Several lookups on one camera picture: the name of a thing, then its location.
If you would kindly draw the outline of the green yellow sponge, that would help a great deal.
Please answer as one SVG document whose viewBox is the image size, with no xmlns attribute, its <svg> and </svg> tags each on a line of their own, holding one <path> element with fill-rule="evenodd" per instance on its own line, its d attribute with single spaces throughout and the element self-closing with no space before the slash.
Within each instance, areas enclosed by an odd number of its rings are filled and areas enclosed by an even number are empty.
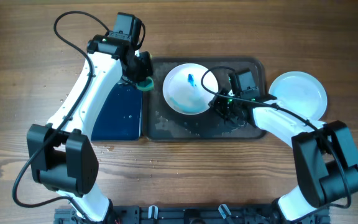
<svg viewBox="0 0 358 224">
<path fill-rule="evenodd" d="M 150 91 L 154 89 L 154 81 L 152 77 L 147 77 L 144 81 L 137 83 L 136 87 L 140 91 Z"/>
</svg>

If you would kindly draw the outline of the white plate top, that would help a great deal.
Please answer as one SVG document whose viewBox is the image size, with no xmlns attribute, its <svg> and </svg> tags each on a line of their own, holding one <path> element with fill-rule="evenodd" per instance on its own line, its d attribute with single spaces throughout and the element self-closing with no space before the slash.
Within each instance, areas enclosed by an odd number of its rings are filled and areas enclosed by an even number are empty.
<svg viewBox="0 0 358 224">
<path fill-rule="evenodd" d="M 214 95 L 201 85 L 201 78 L 207 70 L 196 63 L 185 63 L 169 71 L 163 82 L 163 97 L 173 110 L 185 115 L 209 110 Z"/>
</svg>

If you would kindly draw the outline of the pale blue plate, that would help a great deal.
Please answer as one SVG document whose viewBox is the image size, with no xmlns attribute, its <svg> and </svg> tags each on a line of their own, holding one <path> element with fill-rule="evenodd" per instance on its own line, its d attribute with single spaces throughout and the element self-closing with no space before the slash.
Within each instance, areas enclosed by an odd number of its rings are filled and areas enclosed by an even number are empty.
<svg viewBox="0 0 358 224">
<path fill-rule="evenodd" d="M 328 106 L 323 85 L 305 72 L 292 71 L 280 75 L 268 93 L 281 100 L 289 110 L 313 120 L 322 118 Z"/>
</svg>

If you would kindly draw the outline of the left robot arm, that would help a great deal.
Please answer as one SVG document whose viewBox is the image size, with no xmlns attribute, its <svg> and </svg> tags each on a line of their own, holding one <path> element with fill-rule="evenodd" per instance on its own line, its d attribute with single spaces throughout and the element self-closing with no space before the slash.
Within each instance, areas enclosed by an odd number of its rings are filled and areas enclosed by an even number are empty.
<svg viewBox="0 0 358 224">
<path fill-rule="evenodd" d="M 134 35 L 96 35 L 89 41 L 85 64 L 67 101 L 42 126 L 27 133 L 30 168 L 36 183 L 67 200 L 85 223 L 118 223 L 110 199 L 96 183 L 99 162 L 91 146 L 94 124 L 113 87 L 121 80 L 140 87 L 151 80 L 148 52 Z"/>
</svg>

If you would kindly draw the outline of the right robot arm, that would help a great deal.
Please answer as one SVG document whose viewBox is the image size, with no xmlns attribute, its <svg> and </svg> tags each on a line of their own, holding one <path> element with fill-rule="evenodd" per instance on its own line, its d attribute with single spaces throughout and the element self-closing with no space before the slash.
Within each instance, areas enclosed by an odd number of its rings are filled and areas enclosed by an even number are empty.
<svg viewBox="0 0 358 224">
<path fill-rule="evenodd" d="M 270 94 L 243 99 L 220 92 L 210 105 L 226 121 L 242 119 L 291 147 L 298 185 L 273 202 L 270 223 L 297 223 L 329 207 L 350 207 L 358 192 L 358 150 L 345 123 L 313 119 Z"/>
</svg>

